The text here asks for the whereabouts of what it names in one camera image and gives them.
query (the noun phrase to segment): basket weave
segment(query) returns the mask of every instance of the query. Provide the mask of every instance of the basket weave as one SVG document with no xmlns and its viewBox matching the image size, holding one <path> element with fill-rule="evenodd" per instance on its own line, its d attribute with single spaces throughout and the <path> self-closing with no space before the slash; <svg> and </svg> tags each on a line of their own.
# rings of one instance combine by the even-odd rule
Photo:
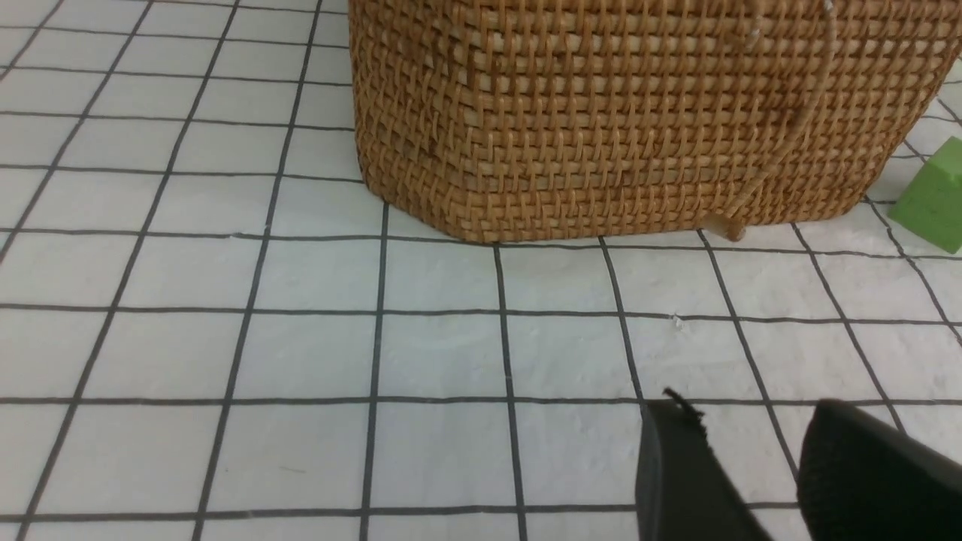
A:
<svg viewBox="0 0 962 541">
<path fill-rule="evenodd" d="M 350 0 L 368 187 L 530 241 L 851 209 L 962 50 L 957 0 Z"/>
</svg>

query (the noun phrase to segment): green foam cube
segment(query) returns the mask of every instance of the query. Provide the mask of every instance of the green foam cube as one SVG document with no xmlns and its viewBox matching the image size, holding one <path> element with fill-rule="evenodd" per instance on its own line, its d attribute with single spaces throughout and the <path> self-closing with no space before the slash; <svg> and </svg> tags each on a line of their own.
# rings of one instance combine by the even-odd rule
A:
<svg viewBox="0 0 962 541">
<path fill-rule="evenodd" d="M 962 248 L 962 141 L 953 137 L 939 148 L 889 218 L 948 253 Z"/>
</svg>

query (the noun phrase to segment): white grid mat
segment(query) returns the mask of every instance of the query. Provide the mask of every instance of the white grid mat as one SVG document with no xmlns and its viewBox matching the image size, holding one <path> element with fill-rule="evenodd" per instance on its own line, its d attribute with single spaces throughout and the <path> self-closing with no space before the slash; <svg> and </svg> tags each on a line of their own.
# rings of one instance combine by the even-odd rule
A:
<svg viewBox="0 0 962 541">
<path fill-rule="evenodd" d="M 844 218 L 491 248 L 360 183 L 345 12 L 0 0 L 0 541 L 634 541 L 666 385 L 779 541 L 818 398 L 962 459 L 962 263 L 885 218 L 962 64 Z"/>
</svg>

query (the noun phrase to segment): black grid line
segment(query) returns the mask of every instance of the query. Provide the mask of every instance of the black grid line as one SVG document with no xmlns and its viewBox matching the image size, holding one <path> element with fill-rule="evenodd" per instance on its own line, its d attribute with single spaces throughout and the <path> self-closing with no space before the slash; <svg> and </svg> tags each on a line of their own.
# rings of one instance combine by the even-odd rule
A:
<svg viewBox="0 0 962 541">
<path fill-rule="evenodd" d="M 515 506 L 518 516 L 518 540 L 528 540 L 528 521 L 524 511 L 524 479 L 521 476 L 521 451 L 518 435 L 518 409 L 515 404 L 515 381 L 511 370 L 511 343 L 508 333 L 508 302 L 504 289 L 504 266 L 501 246 L 495 245 L 494 274 L 497 277 L 498 318 L 501 324 L 501 357 L 504 363 L 505 404 L 508 406 L 508 435 L 511 438 L 511 467 L 515 483 Z"/>
<path fill-rule="evenodd" d="M 628 374 L 631 377 L 631 386 L 635 389 L 635 398 L 641 406 L 645 403 L 645 392 L 642 390 L 642 381 L 638 376 L 638 366 L 635 365 L 635 351 L 634 348 L 631 347 L 631 333 L 628 331 L 628 318 L 624 312 L 624 301 L 621 299 L 618 273 L 615 272 L 615 264 L 611 259 L 611 252 L 608 251 L 608 244 L 604 242 L 604 237 L 598 237 L 598 245 L 601 246 L 601 254 L 604 255 L 608 275 L 611 276 L 611 289 L 612 294 L 615 296 L 615 309 L 618 313 L 618 322 L 621 325 L 621 338 L 624 340 L 624 357 L 628 363 Z"/>
<path fill-rule="evenodd" d="M 79 118 L 80 115 L 72 113 L 27 113 L 23 111 L 0 111 L 0 116 L 36 116 L 45 118 Z M 160 122 L 183 122 L 183 118 L 177 116 L 126 116 L 126 115 L 87 115 L 89 120 L 145 120 Z M 217 124 L 221 126 L 242 126 L 253 128 L 287 128 L 287 123 L 280 122 L 250 122 L 242 120 L 224 120 L 219 118 L 195 118 L 197 124 Z M 294 129 L 312 130 L 317 132 L 347 132 L 354 133 L 354 128 L 344 126 L 315 126 L 313 124 L 294 124 Z"/>
<path fill-rule="evenodd" d="M 642 404 L 657 402 L 661 399 L 643 399 Z M 699 397 L 686 397 L 686 401 L 692 404 L 719 405 L 719 406 L 814 406 L 818 404 L 818 399 L 707 399 Z M 637 404 L 638 399 L 622 397 L 615 399 L 593 399 L 593 398 L 543 398 L 543 397 L 518 397 L 512 398 L 515 404 L 531 405 L 623 405 Z M 141 397 L 109 397 L 109 398 L 80 398 L 70 397 L 0 397 L 0 406 L 4 405 L 69 405 L 77 403 L 79 405 L 117 405 L 117 406 L 176 406 L 176 407 L 202 407 L 202 406 L 223 406 L 224 404 L 234 405 L 289 405 L 289 406 L 319 406 L 319 405 L 346 405 L 346 404 L 371 404 L 371 403 L 392 403 L 392 404 L 507 404 L 505 397 L 404 397 L 404 396 L 378 396 L 378 397 L 341 397 L 341 398 L 247 398 L 247 399 L 149 399 Z M 960 399 L 848 399 L 846 403 L 856 406 L 885 406 L 889 403 L 897 406 L 962 406 Z"/>
<path fill-rule="evenodd" d="M 384 336 L 384 295 L 388 278 L 388 219 L 391 207 L 384 203 L 381 214 L 381 243 L 378 254 L 377 272 L 377 310 L 374 316 L 374 347 L 370 360 L 370 390 L 367 399 L 367 439 L 365 441 L 364 478 L 361 485 L 361 508 L 370 510 L 371 491 L 374 486 L 374 451 L 377 439 L 377 402 L 381 383 L 381 344 Z M 367 541 L 370 527 L 370 515 L 361 516 L 358 538 Z"/>
<path fill-rule="evenodd" d="M 190 173 L 173 173 L 171 176 L 192 176 Z M 225 174 L 224 176 L 237 176 L 233 173 Z M 249 175 L 249 176 L 266 176 L 262 174 Z M 303 175 L 293 176 L 284 175 L 285 178 L 304 178 Z M 349 179 L 332 179 L 332 178 L 322 178 L 322 177 L 307 177 L 308 180 L 318 180 L 323 182 L 347 182 L 354 183 L 355 181 Z M 47 234 L 47 235 L 68 235 L 68 236 L 137 236 L 140 234 L 139 231 L 130 229 L 62 229 L 53 227 L 0 227 L 0 233 L 34 233 L 34 234 Z M 341 242 L 341 241 L 377 241 L 381 239 L 380 235 L 315 235 L 315 236 L 297 236 L 297 235 L 271 235 L 269 232 L 266 235 L 257 233 L 245 233 L 245 232 L 235 232 L 235 233 L 203 233 L 203 232 L 174 232 L 174 231 L 147 231 L 144 233 L 147 237 L 163 237 L 163 238 L 173 238 L 173 239 L 214 239 L 222 240 L 229 238 L 245 239 L 248 241 L 262 241 L 268 239 L 274 242 L 296 242 L 296 243 L 325 243 L 325 242 Z M 422 243 L 422 244 L 434 244 L 434 245 L 468 245 L 468 246 L 478 246 L 478 247 L 490 247 L 489 245 L 481 245 L 478 243 L 473 243 L 469 241 L 461 241 L 453 238 L 435 238 L 435 237 L 414 237 L 414 236 L 404 236 L 404 235 L 388 235 L 387 239 L 389 241 L 397 241 L 404 243 Z M 515 245 L 502 245 L 503 249 L 562 249 L 562 250 L 646 250 L 646 251 L 694 251 L 703 252 L 704 248 L 701 246 L 690 246 L 690 245 L 606 245 L 602 248 L 600 245 L 566 245 L 559 243 L 540 243 L 540 244 L 525 244 L 519 243 Z M 876 254 L 870 252 L 861 252 L 857 250 L 805 250 L 805 249 L 792 249 L 792 248 L 763 248 L 763 247 L 747 247 L 747 246 L 714 246 L 713 249 L 716 252 L 740 252 L 740 253 L 770 253 L 770 254 L 795 254 L 795 255 L 821 255 L 821 256 L 857 256 L 866 257 L 869 259 L 905 259 L 906 257 L 911 257 L 917 260 L 948 260 L 948 261 L 962 261 L 962 255 L 918 255 L 918 256 L 906 256 L 902 254 L 891 255 L 891 254 Z"/>
<path fill-rule="evenodd" d="M 15 170 L 48 170 L 50 166 L 42 166 L 39 164 L 0 164 L 0 169 L 15 169 Z M 126 167 L 70 167 L 70 166 L 57 166 L 53 167 L 55 171 L 68 171 L 68 172 L 88 172 L 88 173 L 116 173 L 116 174 L 142 174 L 142 175 L 157 175 L 163 176 L 166 171 L 156 170 L 156 169 L 135 169 Z M 250 172 L 250 171 L 171 171 L 170 176 L 207 176 L 207 177 L 250 177 L 250 176 L 274 176 L 274 172 Z M 364 184 L 364 181 L 356 178 L 345 178 L 337 176 L 317 176 L 308 175 L 300 173 L 290 173 L 285 174 L 285 178 L 299 178 L 304 180 L 318 180 L 318 181 L 329 181 L 329 182 L 345 182 L 352 184 Z"/>
<path fill-rule="evenodd" d="M 147 0 L 121 0 L 123 2 L 146 2 Z M 217 2 L 199 2 L 197 0 L 155 0 L 158 4 L 174 4 L 174 5 L 191 5 L 191 6 L 207 6 L 207 7 L 221 7 L 230 8 L 229 3 L 217 3 Z M 257 10 L 264 12 L 291 12 L 291 13 L 314 13 L 314 10 L 303 10 L 298 8 L 281 8 L 274 6 L 248 6 L 242 4 L 238 6 L 242 10 Z M 333 15 L 347 15 L 344 12 L 333 12 L 328 10 L 321 10 L 320 13 L 333 14 Z"/>
<path fill-rule="evenodd" d="M 231 10 L 231 14 L 227 19 L 227 24 L 224 27 L 223 37 L 226 37 L 228 31 L 230 30 L 231 23 L 234 20 L 234 15 L 237 13 L 237 5 L 240 3 L 240 1 L 241 0 L 235 0 L 234 9 Z M 318 13 L 320 12 L 321 2 L 322 0 L 317 0 L 316 9 L 314 12 L 314 19 L 311 24 L 311 36 L 314 35 L 314 32 L 317 28 L 317 17 L 318 17 Z M 223 41 L 219 41 L 217 43 L 217 50 L 215 51 L 214 57 L 211 59 L 211 65 L 208 68 L 208 73 L 214 70 L 214 65 L 217 61 L 217 53 L 219 53 L 220 47 L 222 45 L 223 45 Z M 274 213 L 277 210 L 277 198 L 281 191 L 281 179 L 284 177 L 284 168 L 287 165 L 288 152 L 291 149 L 291 139 L 293 138 L 293 132 L 294 132 L 293 126 L 294 126 L 294 122 L 297 119 L 297 111 L 300 106 L 301 93 L 304 89 L 303 82 L 304 82 L 304 78 L 307 77 L 308 63 L 311 61 L 311 50 L 312 50 L 311 47 L 304 48 L 304 60 L 303 60 L 303 65 L 301 66 L 300 80 L 297 85 L 297 91 L 294 95 L 294 103 L 293 103 L 293 106 L 291 107 L 290 125 L 288 126 L 287 133 L 285 134 L 285 137 L 284 137 L 284 146 L 281 148 L 281 156 L 280 156 L 279 164 L 277 166 L 277 171 L 274 175 L 274 185 L 270 194 L 270 203 L 267 206 L 267 216 L 265 218 L 265 231 L 270 231 L 270 228 L 274 222 Z M 194 102 L 194 106 L 191 109 L 192 114 L 196 111 L 197 106 L 200 103 L 200 98 L 201 98 L 201 94 L 203 94 L 203 91 L 204 91 L 204 88 L 202 86 L 200 92 L 197 94 L 197 99 Z M 230 400 L 234 397 L 234 389 L 237 386 L 238 372 L 241 369 L 241 359 L 243 358 L 243 349 L 247 341 L 247 331 L 250 328 L 250 321 L 251 321 L 251 318 L 253 317 L 254 304 L 257 302 L 257 293 L 261 285 L 261 274 L 264 270 L 264 263 L 267 258 L 267 248 L 269 243 L 270 243 L 269 238 L 264 238 L 261 241 L 261 249 L 257 256 L 257 264 L 254 267 L 254 276 L 252 278 L 252 283 L 250 286 L 250 294 L 247 299 L 247 306 L 244 309 L 243 319 L 241 320 L 241 323 L 240 323 L 240 333 L 238 335 L 237 346 L 235 347 L 235 350 L 234 350 L 234 359 L 233 359 L 233 362 L 231 363 L 231 370 L 227 377 L 227 385 L 224 391 L 225 400 Z M 221 447 L 223 446 L 224 433 L 227 429 L 227 420 L 228 420 L 228 417 L 230 416 L 230 411 L 231 411 L 231 403 L 229 401 L 225 401 L 225 403 L 220 408 L 220 417 L 217 419 L 217 429 L 214 436 L 214 444 L 212 445 L 212 449 L 211 449 L 211 458 L 210 458 L 210 461 L 208 462 L 207 472 L 204 475 L 204 484 L 200 493 L 200 502 L 197 505 L 198 517 L 197 517 L 197 520 L 194 522 L 193 535 L 191 536 L 191 539 L 193 541 L 200 541 L 201 535 L 203 534 L 203 530 L 204 530 L 203 515 L 204 513 L 207 512 L 207 506 L 211 498 L 211 490 L 214 487 L 214 478 L 217 471 L 217 462 L 220 459 L 220 450 L 221 450 Z"/>
<path fill-rule="evenodd" d="M 701 238 L 702 243 L 705 246 L 705 250 L 708 252 L 708 258 L 712 262 L 712 269 L 715 271 L 715 277 L 718 279 L 719 287 L 721 288 L 721 295 L 724 297 L 725 306 L 728 308 L 728 313 L 731 315 L 735 324 L 735 332 L 738 334 L 738 340 L 742 344 L 742 350 L 745 352 L 745 359 L 748 362 L 748 366 L 751 368 L 751 374 L 755 378 L 755 384 L 758 386 L 758 392 L 762 395 L 762 402 L 765 405 L 765 409 L 769 414 L 769 419 L 772 421 L 772 429 L 775 432 L 775 438 L 778 440 L 778 445 L 781 446 L 782 453 L 785 454 L 785 460 L 788 462 L 789 470 L 792 471 L 792 478 L 798 480 L 798 466 L 795 463 L 795 459 L 792 457 L 792 451 L 788 447 L 788 441 L 785 439 L 785 433 L 782 432 L 781 425 L 778 423 L 778 416 L 775 415 L 775 409 L 772 406 L 772 399 L 769 397 L 769 391 L 765 387 L 765 380 L 762 379 L 762 373 L 758 370 L 758 365 L 755 363 L 755 357 L 751 354 L 751 348 L 748 346 L 748 339 L 745 336 L 745 330 L 742 329 L 742 324 L 736 318 L 735 304 L 731 300 L 731 294 L 728 292 L 728 288 L 725 287 L 724 277 L 722 276 L 722 268 L 719 266 L 718 258 L 715 256 L 715 249 L 705 238 L 705 234 L 699 229 L 698 236 Z"/>
<path fill-rule="evenodd" d="M 798 509 L 797 502 L 750 502 L 752 510 Z M 531 514 L 561 513 L 634 513 L 637 507 L 630 503 L 526 505 L 522 508 Z M 229 511 L 208 511 L 207 513 L 167 512 L 167 513 L 45 513 L 37 515 L 36 523 L 89 523 L 89 522 L 186 522 L 237 521 L 268 518 L 324 518 L 324 517 L 425 517 L 474 514 L 513 514 L 518 508 L 513 505 L 461 505 L 451 507 L 373 507 L 365 511 L 359 508 L 290 508 L 290 509 L 244 509 Z M 0 515 L 0 524 L 16 523 L 22 515 Z"/>
<path fill-rule="evenodd" d="M 909 150 L 911 150 L 913 153 L 915 153 L 915 155 L 920 160 L 922 160 L 923 164 L 927 161 L 927 158 L 924 157 L 921 153 L 919 153 L 919 151 L 916 150 L 915 147 L 909 143 L 909 141 L 905 141 L 905 146 Z M 939 313 L 939 318 L 943 322 L 948 323 L 949 317 L 946 315 L 945 309 L 942 308 L 942 303 L 939 302 L 939 299 L 935 295 L 935 291 L 932 289 L 931 284 L 928 283 L 928 279 L 925 278 L 925 274 L 922 272 L 922 269 L 919 268 L 919 264 L 915 262 L 915 259 L 917 258 L 910 257 L 905 253 L 905 248 L 901 245 L 901 243 L 899 242 L 899 239 L 896 239 L 895 232 L 892 230 L 892 224 L 890 224 L 888 220 L 882 217 L 882 213 L 878 211 L 878 207 L 875 206 L 875 204 L 873 203 L 870 203 L 870 204 L 872 205 L 872 210 L 875 212 L 875 216 L 879 219 L 879 221 L 882 222 L 882 225 L 885 226 L 885 230 L 889 235 L 889 240 L 892 241 L 892 244 L 895 245 L 896 250 L 899 251 L 899 256 L 901 256 L 902 258 L 905 259 L 905 261 L 908 262 L 909 266 L 912 267 L 912 270 L 915 271 L 915 273 L 919 276 L 919 279 L 922 280 L 922 285 L 925 287 L 925 290 L 928 292 L 928 297 L 932 300 L 932 305 L 935 306 L 935 310 Z M 949 329 L 951 329 L 952 334 L 955 335 L 955 341 L 959 344 L 960 347 L 962 347 L 962 334 L 959 333 L 959 329 L 956 328 L 954 325 L 949 325 Z"/>
<path fill-rule="evenodd" d="M 111 63 L 111 69 L 115 69 L 117 65 L 120 64 L 120 59 L 123 57 L 124 53 L 127 51 L 127 47 L 130 45 L 131 41 L 133 41 L 134 35 L 137 33 L 137 30 L 140 28 L 140 24 L 143 23 L 143 20 L 147 17 L 147 14 L 150 12 L 151 6 L 153 6 L 153 0 L 148 0 L 147 4 L 143 8 L 143 11 L 140 13 L 140 17 L 138 18 L 137 22 L 134 24 L 134 27 L 131 29 L 130 34 L 127 36 L 127 39 L 124 40 L 124 43 L 123 45 L 121 45 L 120 50 L 117 51 L 117 54 L 114 57 L 114 61 Z M 90 100 L 87 106 L 84 108 L 85 114 L 88 114 L 90 112 L 90 109 L 93 107 L 94 102 L 96 102 L 97 98 L 100 97 L 100 93 L 107 86 L 107 83 L 110 80 L 110 78 L 111 78 L 111 72 L 108 69 L 107 74 L 104 76 L 103 80 L 100 82 L 100 85 L 94 91 L 93 96 L 90 97 Z M 80 127 L 83 125 L 83 123 L 84 123 L 84 116 L 81 115 L 81 117 L 77 120 L 76 125 L 74 125 L 73 129 L 67 135 L 66 140 L 63 142 L 63 144 L 61 144 L 61 147 L 58 150 L 57 155 L 54 157 L 54 161 L 53 161 L 54 165 L 60 161 L 67 147 L 70 146 L 70 142 L 73 141 L 73 138 L 77 135 L 77 132 L 80 131 Z M 53 175 L 53 170 L 51 169 L 51 170 L 48 170 L 47 173 L 43 176 L 43 180 L 40 181 L 39 185 L 37 186 L 37 189 L 34 191 L 34 194 L 31 197 L 30 202 L 27 205 L 27 208 L 24 209 L 23 213 L 20 216 L 20 219 L 17 221 L 17 226 L 22 227 L 23 223 L 27 220 L 27 217 L 30 216 L 31 211 L 37 205 L 37 201 L 39 200 L 40 195 L 43 193 L 43 189 L 46 187 L 47 183 L 49 183 L 50 177 L 52 175 Z M 13 241 L 15 238 L 16 238 L 16 232 L 13 231 L 7 237 L 7 240 L 4 242 L 3 247 L 0 248 L 0 265 L 3 264 L 5 256 L 7 255 L 7 252 L 10 250 L 10 246 L 13 244 Z M 132 256 L 132 260 L 129 262 L 128 268 L 125 270 L 124 276 L 121 278 L 120 285 L 117 288 L 116 293 L 114 294 L 114 300 L 112 302 L 113 306 L 116 306 L 117 304 L 119 304 L 120 297 L 123 295 L 123 288 L 124 288 L 124 285 L 126 284 L 126 279 L 130 276 L 130 270 L 132 269 L 132 266 L 133 266 L 132 265 L 133 257 L 134 256 Z M 108 315 L 104 320 L 104 323 L 100 329 L 99 334 L 97 335 L 96 342 L 94 343 L 94 346 L 93 346 L 93 351 L 90 353 L 87 363 L 85 364 L 84 369 L 80 374 L 80 378 L 77 381 L 77 386 L 75 388 L 74 395 L 73 395 L 74 399 L 79 399 L 84 394 L 84 388 L 87 386 L 87 381 L 89 379 L 90 372 L 93 370 L 93 363 L 96 360 L 99 350 L 103 345 L 104 339 L 107 336 L 107 330 L 110 327 L 110 321 L 112 318 L 113 318 L 112 313 L 108 311 Z M 37 507 L 39 506 L 40 498 L 43 496 L 43 490 L 44 488 L 46 488 L 47 481 L 50 479 L 50 475 L 53 473 L 54 464 L 57 462 L 57 457 L 60 454 L 60 450 L 63 448 L 63 442 L 66 440 L 66 434 L 70 430 L 70 424 L 73 422 L 74 415 L 76 415 L 77 407 L 78 405 L 75 401 L 71 402 L 70 405 L 67 407 L 66 412 L 63 415 L 63 421 L 61 422 L 60 430 L 57 432 L 57 437 L 54 440 L 50 453 L 47 455 L 47 459 L 44 462 L 43 469 L 40 472 L 40 477 L 37 481 L 37 486 L 34 488 L 34 492 L 31 495 L 30 501 L 27 504 L 27 512 L 23 522 L 20 523 L 20 528 L 16 534 L 16 541 L 24 541 L 24 539 L 27 536 L 27 530 L 30 528 L 31 517 L 37 513 Z"/>
<path fill-rule="evenodd" d="M 872 363 L 869 361 L 868 355 L 865 354 L 865 350 L 862 349 L 862 345 L 859 344 L 858 338 L 855 336 L 855 331 L 851 327 L 851 322 L 845 315 L 845 310 L 842 309 L 842 304 L 836 298 L 835 294 L 832 293 L 832 288 L 828 285 L 828 280 L 825 278 L 825 273 L 822 271 L 822 265 L 819 264 L 819 259 L 816 257 L 815 253 L 812 252 L 812 247 L 805 240 L 805 237 L 801 234 L 801 229 L 798 228 L 796 224 L 792 224 L 792 229 L 795 231 L 795 235 L 805 250 L 808 252 L 809 260 L 812 262 L 812 267 L 815 268 L 815 274 L 818 275 L 819 280 L 822 282 L 822 287 L 825 293 L 828 295 L 828 299 L 831 301 L 832 306 L 835 307 L 835 313 L 839 315 L 842 320 L 842 325 L 845 327 L 845 331 L 848 334 L 848 339 L 851 340 L 852 346 L 855 348 L 855 352 L 858 353 L 858 358 L 862 361 L 862 366 L 865 367 L 865 371 L 868 373 L 869 378 L 872 380 L 872 385 L 875 387 L 875 391 L 878 395 L 882 397 L 882 402 L 885 404 L 886 409 L 889 410 L 889 414 L 892 416 L 892 420 L 895 422 L 896 428 L 899 432 L 905 432 L 905 426 L 902 424 L 899 418 L 899 412 L 896 411 L 895 406 L 889 400 L 888 394 L 882 387 L 881 381 L 878 380 L 878 375 L 875 374 L 875 369 L 872 367 Z"/>
<path fill-rule="evenodd" d="M 27 49 L 29 49 L 30 46 L 34 44 L 34 40 L 37 39 L 37 36 L 40 34 L 40 31 L 47 26 L 47 23 L 50 22 L 51 17 L 54 16 L 54 13 L 56 13 L 57 10 L 59 10 L 60 6 L 62 5 L 63 5 L 63 0 L 57 0 L 57 3 L 54 4 L 54 7 L 50 9 L 50 12 L 47 13 L 47 15 L 40 21 L 39 25 L 37 25 L 36 27 L 24 28 L 25 30 L 30 30 L 32 28 L 34 32 L 30 34 L 30 37 L 27 38 L 27 41 L 23 44 L 22 47 L 20 47 L 20 50 L 18 50 L 16 54 L 13 55 L 13 58 L 10 60 L 10 63 L 0 67 L 0 69 L 2 69 L 2 71 L 0 71 L 0 82 L 3 82 L 3 80 L 7 77 L 7 74 L 13 71 L 13 69 L 16 67 L 16 63 L 20 62 L 20 59 L 23 58 L 23 54 L 26 53 Z"/>
<path fill-rule="evenodd" d="M 230 6 L 224 6 L 225 11 L 230 9 Z M 23 26 L 23 25 L 9 25 L 0 24 L 0 30 L 30 30 L 35 27 L 33 26 Z M 66 28 L 60 26 L 45 26 L 43 30 L 50 30 L 54 32 L 67 32 L 70 34 L 89 34 L 94 36 L 127 36 L 126 32 L 117 32 L 113 30 L 90 30 L 86 28 Z M 190 34 L 157 34 L 157 33 L 141 33 L 137 34 L 138 38 L 174 38 L 174 39 L 199 39 L 202 41 L 218 41 L 219 38 L 214 36 L 192 36 Z M 347 45 L 336 45 L 331 43 L 313 43 L 313 42 L 301 42 L 301 41 L 277 41 L 273 39 L 252 39 L 252 38 L 227 38 L 224 41 L 237 42 L 237 43 L 262 43 L 265 45 L 291 45 L 297 47 L 320 47 L 322 49 L 343 49 L 347 50 Z"/>
<path fill-rule="evenodd" d="M 940 96 L 935 96 L 935 99 L 936 101 L 939 102 L 939 105 L 941 105 L 946 111 L 949 112 L 949 116 L 952 117 L 952 120 L 954 120 L 955 123 L 959 125 L 959 127 L 962 127 L 962 118 L 959 117 L 959 115 L 952 109 L 952 107 L 949 107 L 949 104 L 946 103 L 945 100 L 943 100 Z"/>
<path fill-rule="evenodd" d="M 296 46 L 296 44 L 287 43 L 287 45 Z M 7 65 L 0 65 L 0 69 L 8 68 Z M 103 69 L 89 69 L 82 67 L 57 67 L 52 65 L 18 65 L 16 69 L 29 69 L 31 71 L 52 71 L 56 73 L 92 73 L 94 75 L 107 74 L 107 71 Z M 113 75 L 136 75 L 138 77 L 168 77 L 171 79 L 204 79 L 204 75 L 195 75 L 192 73 L 159 73 L 153 71 L 124 71 L 121 69 L 115 69 L 112 72 Z M 298 84 L 296 80 L 293 79 L 267 79 L 264 77 L 241 77 L 237 75 L 211 75 L 206 77 L 206 79 L 211 81 L 249 81 L 252 83 L 289 83 L 292 85 Z M 314 87 L 336 87 L 336 88 L 350 88 L 350 83 L 336 83 L 331 81 L 304 81 L 305 86 Z M 901 156 L 902 158 L 910 158 L 911 156 Z"/>
<path fill-rule="evenodd" d="M 212 308 L 206 306 L 158 306 L 158 307 L 137 307 L 137 306 L 64 306 L 56 304 L 26 304 L 14 302 L 0 302 L 0 310 L 23 310 L 40 312 L 76 312 L 76 313 L 103 313 L 114 311 L 116 313 L 127 314 L 244 314 L 245 308 Z M 387 316 L 497 316 L 501 311 L 490 308 L 468 308 L 451 310 L 400 310 L 384 309 L 377 310 L 337 310 L 337 309 L 283 309 L 283 308 L 254 308 L 252 314 L 275 315 L 275 316 L 372 316 L 378 313 Z M 576 318 L 616 318 L 620 314 L 612 312 L 579 312 L 576 310 L 519 310 L 507 309 L 504 313 L 508 316 L 524 317 L 576 317 Z M 649 320 L 674 320 L 697 321 L 697 322 L 754 322 L 754 323 L 803 323 L 803 324 L 825 324 L 841 323 L 841 318 L 759 318 L 752 316 L 720 316 L 720 315 L 700 315 L 700 314 L 664 314 L 657 312 L 624 312 L 626 318 L 649 319 Z M 874 324 L 874 325 L 921 325 L 921 326 L 944 326 L 962 325 L 962 322 L 942 322 L 938 320 L 884 320 L 884 319 L 849 319 L 853 324 Z"/>
</svg>

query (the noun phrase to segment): basket handle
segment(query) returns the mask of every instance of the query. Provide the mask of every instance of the basket handle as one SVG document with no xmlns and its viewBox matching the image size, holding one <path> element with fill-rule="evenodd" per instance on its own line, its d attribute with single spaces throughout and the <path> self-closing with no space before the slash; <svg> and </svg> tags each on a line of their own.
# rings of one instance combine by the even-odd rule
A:
<svg viewBox="0 0 962 541">
<path fill-rule="evenodd" d="M 752 194 L 758 190 L 765 179 L 774 173 L 789 150 L 795 145 L 798 137 L 800 137 L 802 131 L 804 131 L 805 125 L 808 124 L 809 120 L 811 120 L 815 114 L 815 109 L 818 107 L 819 102 L 822 101 L 822 96 L 825 94 L 825 89 L 828 86 L 829 71 L 831 70 L 832 62 L 835 60 L 834 43 L 838 37 L 833 0 L 823 0 L 823 13 L 825 20 L 825 47 L 822 54 L 822 66 L 816 74 L 815 87 L 812 89 L 808 102 L 803 108 L 799 109 L 795 117 L 792 118 L 788 133 L 785 135 L 781 144 L 775 149 L 765 168 L 742 186 L 742 189 L 728 206 L 725 207 L 723 212 L 709 211 L 706 213 L 701 219 L 700 227 L 716 235 L 725 237 L 732 242 L 738 242 L 745 236 L 745 222 L 735 218 L 735 215 L 745 206 Z"/>
</svg>

